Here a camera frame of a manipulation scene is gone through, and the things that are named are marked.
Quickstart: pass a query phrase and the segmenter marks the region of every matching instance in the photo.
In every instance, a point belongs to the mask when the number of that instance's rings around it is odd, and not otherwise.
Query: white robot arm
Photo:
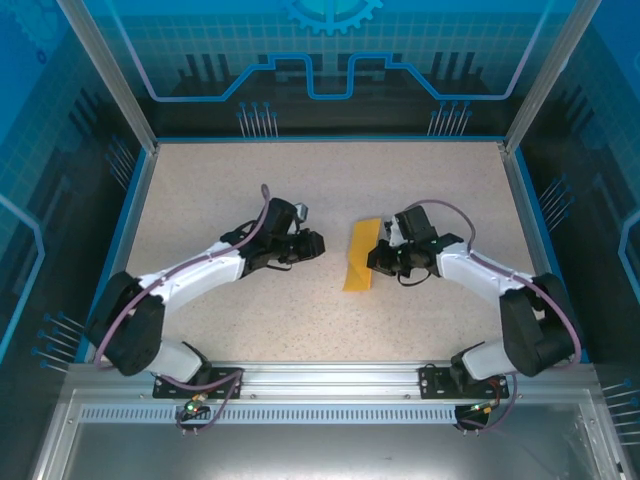
[[[421,206],[395,215],[385,222],[385,229],[387,238],[369,253],[369,268],[397,275],[399,280],[409,278],[413,269],[426,269],[430,275],[470,289],[500,312],[502,338],[470,347],[451,359],[451,378],[459,391],[496,375],[534,376],[576,353],[579,341],[574,341],[573,311],[554,275],[534,277],[514,271],[472,251],[451,233],[439,236]],[[571,322],[571,332],[558,310]]]
[[[300,228],[306,217],[305,205],[273,198],[264,222],[255,232],[258,222],[250,221],[174,267],[138,278],[127,272],[114,275],[91,315],[85,332],[87,338],[99,350],[99,346],[104,348],[105,356],[123,375],[147,370],[178,382],[207,383],[208,362],[186,343],[164,338],[165,318],[209,290],[258,269],[282,270],[270,262],[292,265],[322,255],[325,250],[322,236]],[[139,300],[135,308],[124,312],[136,298]],[[123,312],[126,317],[113,330]]]

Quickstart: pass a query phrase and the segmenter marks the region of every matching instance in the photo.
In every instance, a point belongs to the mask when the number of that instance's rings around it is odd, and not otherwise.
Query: yellow towel
[[[378,243],[381,221],[380,218],[372,218],[354,225],[343,292],[362,292],[371,288],[373,270],[367,268],[367,257]]]

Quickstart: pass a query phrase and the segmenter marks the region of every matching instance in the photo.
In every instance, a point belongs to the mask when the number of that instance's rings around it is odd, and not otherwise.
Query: acrylic wall
[[[55,2],[0,1],[0,45],[0,471],[18,479],[77,348],[45,315],[87,317],[140,144]]]
[[[87,1],[160,137],[504,135],[573,5]]]
[[[640,370],[640,4],[600,5],[522,144],[603,386]],[[640,419],[611,390],[616,421]],[[633,436],[626,436],[632,441]],[[640,465],[637,446],[636,468]]]

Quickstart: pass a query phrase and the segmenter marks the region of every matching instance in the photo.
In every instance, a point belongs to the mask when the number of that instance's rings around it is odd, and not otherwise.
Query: beige tabletop
[[[223,285],[165,319],[166,336],[213,360],[438,360],[499,336],[498,312],[441,278],[402,288],[374,274],[371,290],[342,292],[354,222],[421,198],[456,204],[476,223],[479,252],[533,271],[496,144],[364,142],[163,145],[129,272],[177,264],[256,218],[263,182],[309,207],[305,226],[327,251]],[[427,211],[438,233],[468,238],[453,212]]]

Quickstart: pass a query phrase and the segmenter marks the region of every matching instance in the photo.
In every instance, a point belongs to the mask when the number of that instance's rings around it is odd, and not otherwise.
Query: black mounting plate
[[[200,385],[206,385],[207,383],[215,382],[216,380],[226,377],[227,375],[231,375],[232,373],[237,371],[238,371],[237,368],[212,368],[208,372],[209,378],[206,380],[202,378],[198,378],[199,380],[198,383]],[[229,381],[227,383],[220,385],[215,390],[212,390],[211,392],[207,393],[208,398],[210,400],[218,400],[218,399],[223,400],[227,396],[227,393],[229,393],[229,388],[231,388],[232,384],[233,384],[233,381]],[[231,394],[232,400],[240,398],[240,389],[241,389],[241,384],[236,385],[235,391],[233,392],[233,394]],[[193,397],[196,393],[198,392],[192,391],[192,390],[183,390],[182,388],[175,387],[174,385],[170,384],[169,382],[163,380],[160,377],[156,378],[155,383],[153,385],[153,398],[188,400],[191,397]]]
[[[436,367],[433,364],[418,369],[418,383],[422,400],[493,400],[496,391],[489,380],[504,380],[500,387],[500,398],[509,398],[509,386],[504,375],[496,375],[476,384],[467,385],[461,393],[451,378],[449,367]]]

